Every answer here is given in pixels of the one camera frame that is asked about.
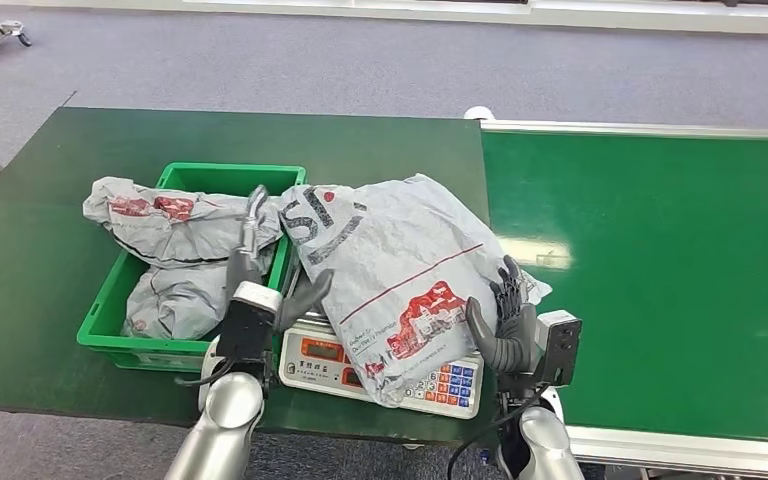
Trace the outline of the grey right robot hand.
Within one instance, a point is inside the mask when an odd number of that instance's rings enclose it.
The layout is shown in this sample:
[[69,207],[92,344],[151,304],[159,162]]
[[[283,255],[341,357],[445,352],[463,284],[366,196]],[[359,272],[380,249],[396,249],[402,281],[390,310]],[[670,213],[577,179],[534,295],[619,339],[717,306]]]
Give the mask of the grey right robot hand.
[[503,263],[498,269],[500,281],[489,283],[496,302],[496,330],[484,320],[475,297],[466,302],[466,324],[486,366],[500,373],[531,372],[535,307],[523,298],[524,277],[519,265],[510,255],[503,257]]

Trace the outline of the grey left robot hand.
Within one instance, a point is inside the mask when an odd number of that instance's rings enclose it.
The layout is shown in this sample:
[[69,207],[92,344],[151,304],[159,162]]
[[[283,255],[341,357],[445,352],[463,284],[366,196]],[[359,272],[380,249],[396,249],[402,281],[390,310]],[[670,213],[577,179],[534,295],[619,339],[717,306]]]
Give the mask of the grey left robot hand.
[[[243,281],[259,283],[261,280],[256,263],[259,251],[256,233],[259,224],[258,215],[267,197],[266,187],[258,185],[247,198],[240,244],[231,250],[226,267],[226,307],[230,306],[233,294]],[[326,269],[316,277],[309,287],[296,292],[289,299],[285,299],[274,322],[275,330],[279,332],[287,330],[315,304],[325,298],[331,289],[334,275],[333,269]]]

